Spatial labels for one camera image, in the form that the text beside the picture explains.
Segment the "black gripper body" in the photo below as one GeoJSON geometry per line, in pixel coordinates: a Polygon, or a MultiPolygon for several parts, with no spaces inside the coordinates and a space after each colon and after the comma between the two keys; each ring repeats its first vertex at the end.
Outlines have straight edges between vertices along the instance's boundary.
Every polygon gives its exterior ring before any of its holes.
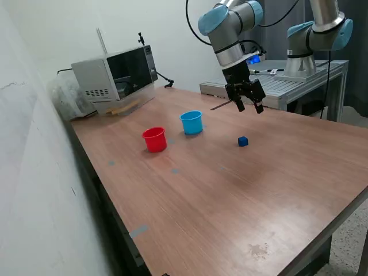
{"type": "Polygon", "coordinates": [[[246,62],[240,62],[229,68],[223,69],[222,72],[228,85],[251,83],[250,71],[246,62]]]}

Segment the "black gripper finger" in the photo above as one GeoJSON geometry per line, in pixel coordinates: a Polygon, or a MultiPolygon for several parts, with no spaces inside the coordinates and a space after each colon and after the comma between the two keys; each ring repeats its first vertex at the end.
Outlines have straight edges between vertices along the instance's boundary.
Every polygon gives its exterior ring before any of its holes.
{"type": "Polygon", "coordinates": [[[243,91],[243,95],[254,104],[256,112],[261,114],[264,111],[262,102],[266,95],[259,79],[255,79],[251,82],[244,82],[243,91]]]}
{"type": "Polygon", "coordinates": [[[245,107],[241,95],[242,85],[228,83],[225,85],[225,89],[229,100],[233,101],[236,104],[238,111],[244,111],[245,107]]]}

